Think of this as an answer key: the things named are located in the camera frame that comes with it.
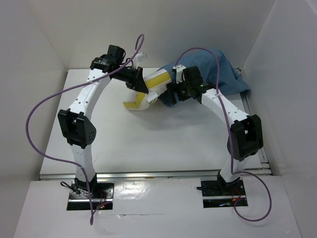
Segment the white pillow yellow edge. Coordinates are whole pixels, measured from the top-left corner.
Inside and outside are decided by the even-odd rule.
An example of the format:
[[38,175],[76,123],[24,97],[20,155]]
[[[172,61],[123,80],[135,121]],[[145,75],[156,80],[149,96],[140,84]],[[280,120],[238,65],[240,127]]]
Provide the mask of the white pillow yellow edge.
[[130,101],[122,102],[128,110],[145,110],[153,105],[166,90],[167,84],[172,82],[171,76],[165,69],[158,70],[144,77],[148,93],[135,92]]

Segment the blue pillowcase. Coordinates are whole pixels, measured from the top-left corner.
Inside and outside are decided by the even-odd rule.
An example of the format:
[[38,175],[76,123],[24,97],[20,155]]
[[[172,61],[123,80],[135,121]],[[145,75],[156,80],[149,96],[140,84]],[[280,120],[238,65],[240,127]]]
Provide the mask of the blue pillowcase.
[[218,83],[218,88],[223,95],[238,94],[250,91],[250,86],[243,80],[242,76],[234,69],[225,54],[216,49],[193,49],[194,52],[185,54],[181,59],[161,67],[176,80],[172,69],[175,65],[185,67],[197,66],[204,82]]

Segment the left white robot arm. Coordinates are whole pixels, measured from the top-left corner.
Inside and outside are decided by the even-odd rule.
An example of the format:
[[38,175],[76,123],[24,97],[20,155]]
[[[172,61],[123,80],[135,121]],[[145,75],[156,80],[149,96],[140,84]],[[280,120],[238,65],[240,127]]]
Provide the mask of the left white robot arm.
[[139,63],[147,59],[145,53],[137,53],[132,59],[132,66],[124,66],[125,50],[110,45],[108,52],[94,58],[90,65],[87,79],[75,101],[67,110],[60,110],[57,118],[63,137],[66,138],[79,164],[75,173],[75,188],[87,198],[94,197],[98,192],[97,174],[92,161],[92,143],[96,138],[97,129],[91,122],[93,109],[105,87],[112,78],[125,82],[129,89],[147,93],[143,80],[143,69]]

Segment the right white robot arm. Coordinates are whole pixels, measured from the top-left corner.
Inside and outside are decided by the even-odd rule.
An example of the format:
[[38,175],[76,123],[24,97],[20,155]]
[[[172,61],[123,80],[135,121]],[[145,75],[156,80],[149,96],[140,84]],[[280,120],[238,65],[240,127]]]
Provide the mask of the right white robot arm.
[[177,65],[173,67],[172,72],[176,76],[176,81],[167,85],[172,104],[190,98],[195,99],[215,113],[228,129],[229,159],[209,188],[214,194],[228,195],[237,188],[249,157],[257,154],[263,147],[261,119],[236,107],[216,89],[215,84],[204,82],[197,66]]

